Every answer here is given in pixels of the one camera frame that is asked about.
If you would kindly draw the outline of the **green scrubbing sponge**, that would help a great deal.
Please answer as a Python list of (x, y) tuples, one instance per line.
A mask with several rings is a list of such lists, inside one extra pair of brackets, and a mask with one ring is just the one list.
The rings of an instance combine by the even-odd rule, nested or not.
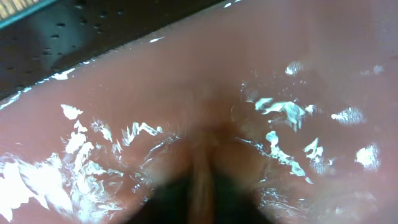
[(126, 223), (271, 223), (252, 192), (216, 167), (220, 147), (221, 138), (209, 131), (193, 135), (188, 169), (159, 184)]

